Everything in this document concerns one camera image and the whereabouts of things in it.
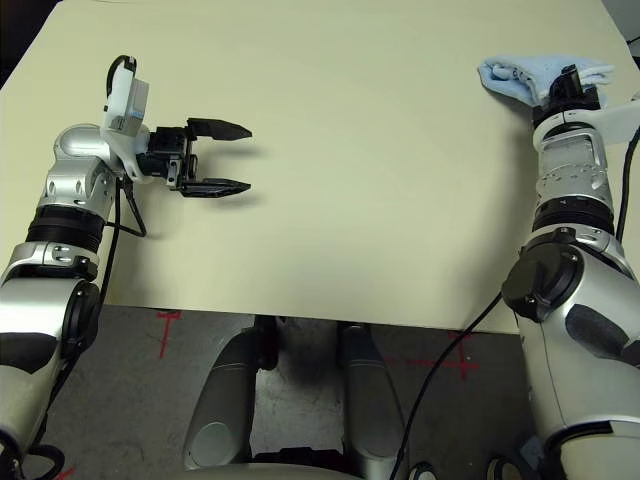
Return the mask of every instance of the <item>wire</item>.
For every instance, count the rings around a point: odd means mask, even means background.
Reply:
[[[482,313],[478,315],[478,317],[476,317],[476,319],[473,322],[471,322],[471,324],[467,328],[465,328],[464,331],[460,335],[458,335],[449,344],[449,346],[447,346],[447,348],[444,349],[444,351],[438,357],[438,360],[436,360],[436,363],[434,363],[433,367],[431,367],[431,370],[429,370],[429,373],[427,374],[424,381],[422,382],[422,387],[420,387],[420,391],[418,392],[416,399],[413,401],[413,406],[411,407],[411,413],[409,414],[409,418],[407,419],[407,425],[404,427],[404,435],[402,436],[402,443],[400,443],[400,448],[398,449],[398,454],[396,455],[396,463],[393,466],[393,471],[389,476],[389,480],[394,480],[396,474],[398,473],[398,470],[400,469],[400,465],[402,464],[402,460],[404,458],[404,454],[407,449],[407,444],[409,443],[409,434],[411,433],[411,427],[413,426],[413,422],[416,418],[416,413],[418,412],[418,408],[420,407],[420,403],[422,402],[422,397],[424,397],[424,393],[426,392],[427,387],[431,383],[431,379],[436,374],[440,366],[444,363],[444,361],[449,356],[449,354],[453,351],[453,349],[456,348],[456,346],[464,339],[464,337],[469,335],[471,331],[474,328],[476,328],[482,320],[484,320],[484,318],[489,314],[491,310],[493,310],[493,308],[500,302],[501,299],[502,299],[502,293],[498,293],[498,295],[496,295],[496,297],[493,300],[491,300],[491,303],[487,305],[487,307],[482,311]]]
[[[147,236],[147,227],[144,224],[144,220],[142,219],[142,215],[140,214],[140,210],[138,210],[138,204],[136,203],[136,199],[133,196],[133,182],[130,178],[125,177],[122,184],[122,190],[124,191],[125,196],[127,197],[127,202],[129,203],[129,208],[131,209],[131,213],[133,213],[136,222],[138,223],[138,228],[140,231],[134,230],[131,227],[126,227],[124,225],[120,225],[120,230],[123,232],[129,233],[131,235],[135,235],[136,237],[146,237]],[[115,227],[114,222],[107,222],[107,227]]]
[[[636,130],[635,135],[629,142],[627,152],[624,154],[624,167],[622,168],[622,195],[620,199],[620,213],[618,214],[618,226],[616,228],[616,239],[620,243],[622,243],[624,224],[627,220],[627,209],[629,208],[631,160],[633,160],[633,154],[638,146],[638,141],[640,141],[640,127]]]
[[[104,277],[102,277],[102,286],[100,288],[100,306],[104,305],[104,299],[107,296],[107,289],[109,288],[109,279],[111,278],[111,270],[113,269],[113,260],[116,256],[116,246],[118,245],[118,237],[120,236],[120,189],[121,180],[116,180],[116,195],[115,195],[115,222],[113,225],[113,237],[111,237],[111,245],[109,246],[109,256],[107,257],[107,265],[104,269]]]
[[[64,453],[53,445],[36,445],[29,449],[29,455],[51,460],[53,466],[44,475],[34,480],[55,480],[64,467]]]

